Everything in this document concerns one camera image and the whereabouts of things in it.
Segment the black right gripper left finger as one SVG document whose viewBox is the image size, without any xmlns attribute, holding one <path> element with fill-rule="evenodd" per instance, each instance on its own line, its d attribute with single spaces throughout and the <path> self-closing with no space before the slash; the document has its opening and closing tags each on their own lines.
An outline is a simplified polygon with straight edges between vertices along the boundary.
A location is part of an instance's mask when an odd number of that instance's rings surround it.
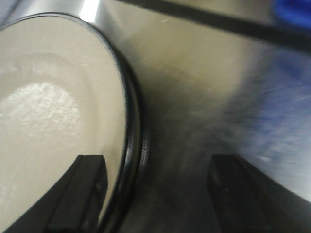
<svg viewBox="0 0 311 233">
<path fill-rule="evenodd" d="M 79 155 L 73 164 L 7 233 L 95 233 L 107 192 L 101 155 Z"/>
</svg>

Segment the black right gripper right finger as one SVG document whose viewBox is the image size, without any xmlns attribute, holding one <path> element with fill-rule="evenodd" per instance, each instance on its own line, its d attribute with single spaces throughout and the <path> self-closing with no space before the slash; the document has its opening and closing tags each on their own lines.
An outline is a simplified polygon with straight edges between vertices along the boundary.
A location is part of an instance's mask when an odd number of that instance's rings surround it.
<svg viewBox="0 0 311 233">
<path fill-rule="evenodd" d="M 222 233 L 309 233 L 311 204 L 238 155 L 211 157 L 207 187 Z"/>
</svg>

